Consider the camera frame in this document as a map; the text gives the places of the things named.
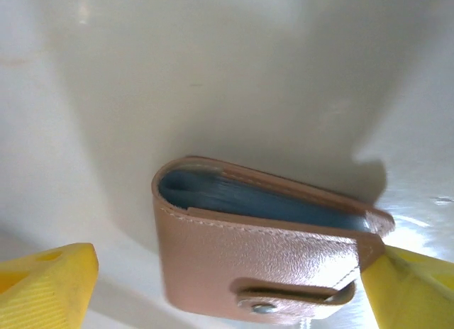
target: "metal snap fastener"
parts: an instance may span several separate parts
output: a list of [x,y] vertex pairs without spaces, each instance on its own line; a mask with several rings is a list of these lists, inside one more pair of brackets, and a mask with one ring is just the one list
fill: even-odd
[[255,304],[252,307],[253,313],[275,313],[277,311],[277,307],[273,306],[272,304],[263,303],[263,304]]

